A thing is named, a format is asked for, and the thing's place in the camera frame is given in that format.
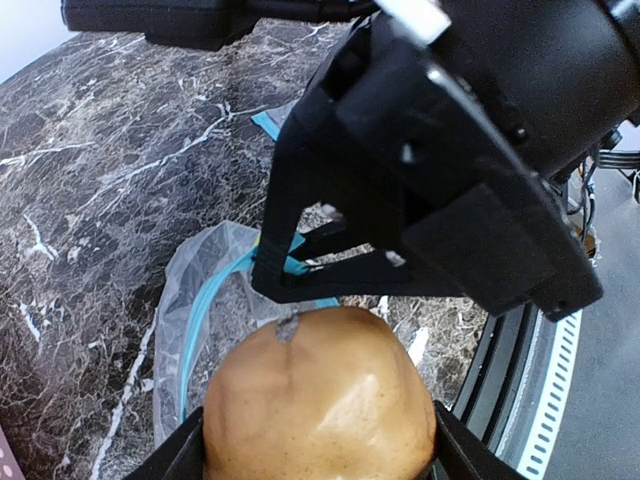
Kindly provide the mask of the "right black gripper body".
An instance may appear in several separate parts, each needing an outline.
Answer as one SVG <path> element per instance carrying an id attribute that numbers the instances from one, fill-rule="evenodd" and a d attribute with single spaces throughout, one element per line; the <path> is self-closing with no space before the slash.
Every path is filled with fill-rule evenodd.
<path id="1" fill-rule="evenodd" d="M 639 106 L 639 5 L 444 9 L 425 47 L 387 15 L 357 27 L 302 99 L 335 103 L 399 180 L 393 265 L 428 265 L 494 314 L 531 301 L 562 318 L 603 288 L 553 187 Z"/>

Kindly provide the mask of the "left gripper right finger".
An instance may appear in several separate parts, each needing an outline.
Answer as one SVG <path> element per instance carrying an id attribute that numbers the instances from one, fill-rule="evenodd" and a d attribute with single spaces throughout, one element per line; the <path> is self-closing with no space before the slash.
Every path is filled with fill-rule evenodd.
<path id="1" fill-rule="evenodd" d="M 440 401 L 434 401 L 436 415 L 436 461 L 447 479 L 524 479 L 497 458 Z"/>

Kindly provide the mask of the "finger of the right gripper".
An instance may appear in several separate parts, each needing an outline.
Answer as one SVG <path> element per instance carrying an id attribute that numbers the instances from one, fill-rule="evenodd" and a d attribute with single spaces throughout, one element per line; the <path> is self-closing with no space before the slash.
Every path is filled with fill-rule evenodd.
<path id="1" fill-rule="evenodd" d="M 300 100 L 276 141 L 252 285 L 279 303 L 285 273 L 398 247 L 400 182 L 351 137 L 335 107 Z"/>
<path id="2" fill-rule="evenodd" d="M 463 288 L 434 268 L 407 262 L 395 266 L 382 252 L 285 273 L 279 282 L 281 303 L 351 295 L 464 297 Z"/>

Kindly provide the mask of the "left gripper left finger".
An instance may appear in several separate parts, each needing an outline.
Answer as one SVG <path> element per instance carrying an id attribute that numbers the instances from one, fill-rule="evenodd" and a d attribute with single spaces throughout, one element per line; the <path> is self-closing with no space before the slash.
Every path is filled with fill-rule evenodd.
<path id="1" fill-rule="evenodd" d="M 125 480 L 202 480 L 203 408 L 188 418 Z"/>

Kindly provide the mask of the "zip bag with blue zipper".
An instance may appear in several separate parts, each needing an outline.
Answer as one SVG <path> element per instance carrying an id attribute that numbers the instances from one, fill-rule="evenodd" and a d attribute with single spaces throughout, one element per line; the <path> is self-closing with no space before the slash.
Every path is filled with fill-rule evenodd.
<path id="1" fill-rule="evenodd" d="M 165 269 L 156 309 L 154 441 L 163 443 L 202 404 L 210 378 L 241 340 L 336 298 L 278 304 L 251 286 L 258 229 L 231 220 L 186 239 Z"/>

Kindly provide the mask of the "pink perforated plastic basket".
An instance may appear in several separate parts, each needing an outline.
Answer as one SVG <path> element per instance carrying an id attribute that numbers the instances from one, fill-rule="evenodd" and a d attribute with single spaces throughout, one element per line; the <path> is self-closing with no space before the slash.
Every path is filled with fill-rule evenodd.
<path id="1" fill-rule="evenodd" d="M 24 480 L 25 476 L 16 460 L 9 442 L 0 429 L 0 480 Z"/>

